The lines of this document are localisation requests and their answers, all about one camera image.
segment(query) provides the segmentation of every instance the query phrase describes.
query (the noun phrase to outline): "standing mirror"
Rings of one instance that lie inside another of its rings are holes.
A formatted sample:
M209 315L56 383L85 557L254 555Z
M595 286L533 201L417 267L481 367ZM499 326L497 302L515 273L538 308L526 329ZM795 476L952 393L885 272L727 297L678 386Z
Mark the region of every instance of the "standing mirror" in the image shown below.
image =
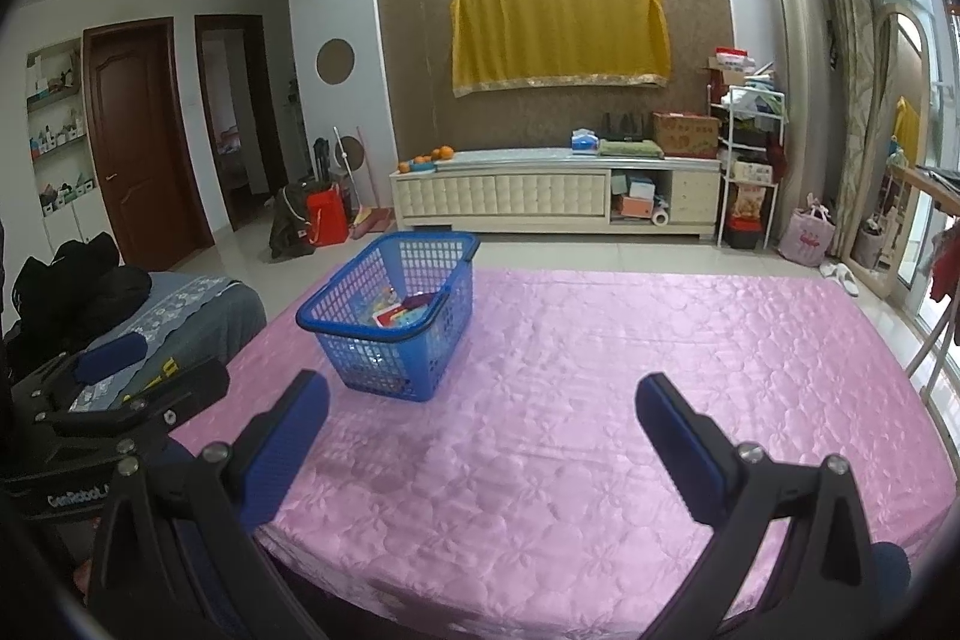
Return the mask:
M875 18L875 78L863 172L851 216L856 228L842 248L844 263L880 298L896 284L919 192L894 176L888 164L923 164L930 107L929 44L909 9L887 4Z

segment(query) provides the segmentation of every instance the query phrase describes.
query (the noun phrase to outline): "blue gripper pad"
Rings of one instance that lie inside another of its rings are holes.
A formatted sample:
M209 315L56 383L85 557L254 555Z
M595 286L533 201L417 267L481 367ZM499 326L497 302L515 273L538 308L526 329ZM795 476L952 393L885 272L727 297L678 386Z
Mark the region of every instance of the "blue gripper pad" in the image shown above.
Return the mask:
M254 415L240 432L224 480L246 531L277 515L329 409L326 380L304 370L267 413Z
M650 437L693 520L716 528L726 521L736 471L733 444L712 418L694 413L665 375L637 385L637 420Z
M143 335L125 333L80 355L73 369L73 377L84 386L92 386L136 362L142 362L146 357L147 340Z

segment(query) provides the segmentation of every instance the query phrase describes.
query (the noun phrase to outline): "white tv stand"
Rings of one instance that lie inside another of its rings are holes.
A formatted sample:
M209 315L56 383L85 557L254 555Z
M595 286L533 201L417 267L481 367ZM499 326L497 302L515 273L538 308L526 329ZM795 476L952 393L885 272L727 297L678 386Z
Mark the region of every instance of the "white tv stand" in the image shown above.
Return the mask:
M613 170L649 172L670 223L611 219ZM436 172L391 175L397 227L539 234L663 234L712 238L720 164L697 158L573 155L566 148L459 152Z

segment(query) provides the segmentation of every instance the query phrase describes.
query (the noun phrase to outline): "tufted drawer front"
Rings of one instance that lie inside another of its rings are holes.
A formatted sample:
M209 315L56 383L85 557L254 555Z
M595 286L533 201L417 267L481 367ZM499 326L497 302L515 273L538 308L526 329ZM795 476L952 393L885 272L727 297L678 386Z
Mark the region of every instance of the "tufted drawer front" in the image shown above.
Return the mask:
M441 215L593 215L605 213L606 175L472 175L397 181L400 213Z
M674 223L713 223L719 194L720 175L717 172L674 172L670 220Z

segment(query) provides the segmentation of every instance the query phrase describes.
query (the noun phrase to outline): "metal bolt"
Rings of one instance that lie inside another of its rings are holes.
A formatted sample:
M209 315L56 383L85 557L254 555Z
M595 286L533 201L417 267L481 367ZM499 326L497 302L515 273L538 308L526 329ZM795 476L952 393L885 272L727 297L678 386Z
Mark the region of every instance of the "metal bolt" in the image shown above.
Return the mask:
M117 464L117 472L119 472L123 477L130 477L140 468L140 462L137 460L136 456L127 456L126 458L121 458L120 463Z
M736 455L748 464L758 464L763 461L767 453L757 442L741 442L736 446Z
M229 455L230 446L227 445L226 442L211 442L209 445L203 447L203 451L200 451L200 456L203 456L203 460L211 464L224 461Z
M827 469L837 475L846 475L850 472L850 462L838 453L834 453L832 456L827 456Z

